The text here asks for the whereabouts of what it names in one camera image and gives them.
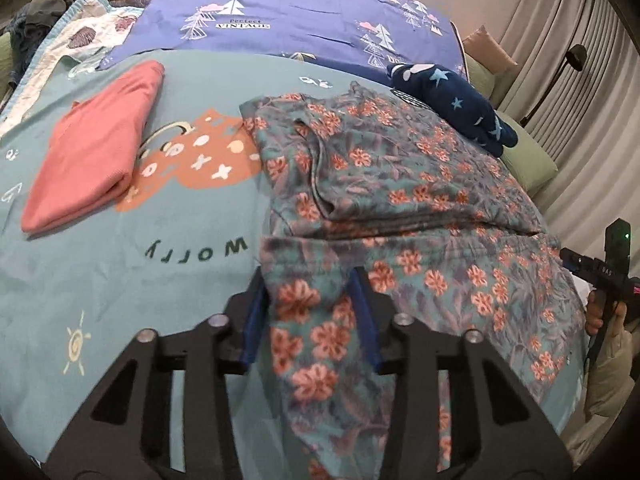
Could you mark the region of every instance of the metal screw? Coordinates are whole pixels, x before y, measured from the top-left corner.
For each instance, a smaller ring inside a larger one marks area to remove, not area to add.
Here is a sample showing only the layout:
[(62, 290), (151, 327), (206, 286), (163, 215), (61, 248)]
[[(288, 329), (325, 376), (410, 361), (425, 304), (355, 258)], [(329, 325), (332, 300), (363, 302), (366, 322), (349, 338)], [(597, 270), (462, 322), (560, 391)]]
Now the metal screw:
[(214, 314), (207, 321), (213, 328), (221, 328), (229, 323), (229, 318), (225, 314)]
[(394, 316), (394, 323), (399, 326), (409, 326), (414, 322), (414, 316), (410, 314), (405, 314), (404, 312), (399, 312)]
[(470, 343), (477, 344), (484, 341), (484, 336), (482, 335), (482, 332), (473, 328), (465, 332), (465, 339)]
[(136, 339), (141, 343), (151, 343), (155, 338), (156, 331), (152, 328), (143, 328), (136, 336)]

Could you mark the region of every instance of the pillow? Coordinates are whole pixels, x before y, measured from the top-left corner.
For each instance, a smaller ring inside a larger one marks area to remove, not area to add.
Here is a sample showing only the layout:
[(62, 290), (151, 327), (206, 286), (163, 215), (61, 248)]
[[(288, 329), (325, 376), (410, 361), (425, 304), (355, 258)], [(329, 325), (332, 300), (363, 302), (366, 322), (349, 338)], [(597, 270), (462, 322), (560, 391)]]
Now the pillow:
[(11, 50), (11, 35), (6, 32), (0, 36), (0, 96), (4, 96), (9, 87), (9, 76), (14, 67), (14, 54)]
[(469, 82), (482, 97), (488, 99), (495, 87), (495, 75), (489, 72), (482, 64), (478, 63), (469, 54), (465, 54), (466, 68)]
[(558, 172), (558, 167), (546, 151), (514, 119), (503, 112), (496, 112), (518, 134), (513, 148), (505, 147), (501, 160), (524, 190), (532, 194)]
[(467, 36), (462, 41), (462, 46), (467, 54), (487, 67), (493, 74), (518, 66), (486, 31), (484, 25)]

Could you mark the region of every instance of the green pillow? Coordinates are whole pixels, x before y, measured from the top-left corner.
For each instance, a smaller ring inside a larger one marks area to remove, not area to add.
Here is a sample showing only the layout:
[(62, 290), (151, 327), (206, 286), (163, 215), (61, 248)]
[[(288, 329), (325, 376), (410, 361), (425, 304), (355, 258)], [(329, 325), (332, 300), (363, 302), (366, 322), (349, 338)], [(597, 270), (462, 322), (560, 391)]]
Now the green pillow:
[(465, 54), (465, 60), (471, 86), (488, 99), (491, 92), (494, 91), (495, 75), (489, 72), (488, 69), (478, 63), (469, 54)]
[(6, 32), (0, 36), (0, 99), (9, 86), (9, 76), (14, 66), (13, 57), (11, 35)]
[(524, 190), (532, 194), (556, 176), (558, 167), (514, 119), (503, 112), (496, 113), (518, 134), (518, 143), (513, 148), (505, 148), (501, 159)]

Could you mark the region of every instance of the gray curtain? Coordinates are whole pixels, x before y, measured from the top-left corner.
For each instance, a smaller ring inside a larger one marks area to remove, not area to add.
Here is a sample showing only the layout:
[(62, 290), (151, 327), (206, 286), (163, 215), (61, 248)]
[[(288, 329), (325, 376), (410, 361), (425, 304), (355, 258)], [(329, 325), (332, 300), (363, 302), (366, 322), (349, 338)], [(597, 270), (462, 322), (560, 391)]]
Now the gray curtain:
[(500, 44), (519, 63), (492, 95), (519, 120), (542, 95), (573, 44), (588, 53), (567, 67), (527, 131), (559, 173), (533, 197), (564, 246), (604, 256), (604, 229), (620, 217), (640, 274), (640, 56), (608, 0), (521, 0)]

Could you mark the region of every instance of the sun drawing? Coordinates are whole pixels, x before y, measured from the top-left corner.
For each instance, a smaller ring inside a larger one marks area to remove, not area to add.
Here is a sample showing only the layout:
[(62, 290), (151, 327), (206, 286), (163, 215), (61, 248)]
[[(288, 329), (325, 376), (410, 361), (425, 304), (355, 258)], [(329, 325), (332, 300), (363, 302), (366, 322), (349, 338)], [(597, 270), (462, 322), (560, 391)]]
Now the sun drawing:
[(84, 367), (82, 366), (82, 362), (80, 361), (80, 352), (82, 351), (82, 343), (85, 339), (91, 339), (91, 334), (82, 333), (82, 322), (84, 321), (84, 310), (80, 315), (80, 325), (75, 330), (71, 330), (69, 327), (66, 328), (66, 332), (69, 334), (69, 361), (66, 362), (65, 369), (62, 370), (62, 373), (66, 375), (71, 367), (71, 363), (78, 363), (78, 369), (80, 370), (80, 375), (84, 376)]

